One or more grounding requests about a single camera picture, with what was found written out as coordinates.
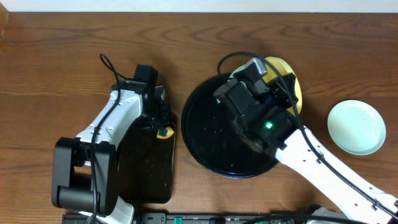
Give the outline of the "green and yellow sponge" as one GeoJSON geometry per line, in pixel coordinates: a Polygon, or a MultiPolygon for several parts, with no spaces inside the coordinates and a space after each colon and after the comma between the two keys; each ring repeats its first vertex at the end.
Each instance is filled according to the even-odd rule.
{"type": "Polygon", "coordinates": [[[157,132],[157,139],[168,139],[174,135],[175,131],[170,127],[167,126],[165,128],[160,128],[157,132]]]}

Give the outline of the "yellow plate with stain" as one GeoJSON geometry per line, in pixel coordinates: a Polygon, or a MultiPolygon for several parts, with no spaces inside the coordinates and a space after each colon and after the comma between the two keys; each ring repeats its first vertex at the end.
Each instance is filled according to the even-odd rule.
{"type": "MultiPolygon", "coordinates": [[[[266,57],[265,58],[270,64],[272,64],[275,69],[282,75],[285,84],[289,88],[290,93],[292,94],[293,99],[297,99],[295,106],[297,112],[300,114],[302,110],[302,91],[300,87],[300,83],[293,71],[292,67],[283,59],[279,57],[266,57]]],[[[269,65],[266,65],[267,74],[262,78],[267,84],[271,84],[274,81],[277,81],[277,74],[269,65]]],[[[288,103],[289,108],[287,110],[295,115],[294,109],[292,108],[291,104],[288,103]]]]}

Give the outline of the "black rectangular tray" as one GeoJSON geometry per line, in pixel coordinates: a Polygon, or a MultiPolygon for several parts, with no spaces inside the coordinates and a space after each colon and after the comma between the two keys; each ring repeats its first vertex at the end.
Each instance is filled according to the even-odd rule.
{"type": "Polygon", "coordinates": [[[157,139],[160,128],[131,124],[119,148],[119,196],[128,203],[166,203],[172,195],[176,125],[168,139],[157,139]]]}

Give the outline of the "light green plate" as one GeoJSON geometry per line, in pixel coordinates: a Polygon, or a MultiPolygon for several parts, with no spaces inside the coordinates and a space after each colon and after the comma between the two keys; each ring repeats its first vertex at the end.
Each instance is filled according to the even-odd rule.
{"type": "Polygon", "coordinates": [[[345,100],[329,112],[327,128],[342,150],[359,156],[378,151],[386,139],[386,125],[377,110],[359,100],[345,100]]]}

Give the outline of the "green plate with stain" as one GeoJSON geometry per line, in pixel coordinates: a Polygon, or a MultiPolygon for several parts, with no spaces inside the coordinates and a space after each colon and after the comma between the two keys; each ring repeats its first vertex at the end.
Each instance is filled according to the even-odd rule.
{"type": "Polygon", "coordinates": [[[237,78],[238,80],[247,79],[248,75],[246,74],[245,69],[246,69],[245,65],[238,67],[231,73],[229,79],[234,79],[234,78],[237,78]]]}

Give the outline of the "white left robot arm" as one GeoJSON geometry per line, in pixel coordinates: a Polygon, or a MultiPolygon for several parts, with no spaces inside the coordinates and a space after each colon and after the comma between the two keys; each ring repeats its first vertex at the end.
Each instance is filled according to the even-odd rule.
{"type": "Polygon", "coordinates": [[[119,194],[118,149],[135,121],[159,127],[165,90],[149,81],[122,80],[90,125],[74,138],[61,137],[53,152],[54,207],[78,212],[88,223],[131,223],[134,207],[119,194]]]}

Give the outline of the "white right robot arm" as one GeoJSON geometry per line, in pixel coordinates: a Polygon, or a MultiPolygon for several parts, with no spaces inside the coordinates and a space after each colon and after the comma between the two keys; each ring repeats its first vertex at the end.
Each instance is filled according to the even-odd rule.
{"type": "Polygon", "coordinates": [[[300,122],[296,79],[288,73],[265,81],[239,72],[215,90],[214,98],[239,135],[307,179],[350,220],[397,223],[397,197],[358,175],[300,122]]]}

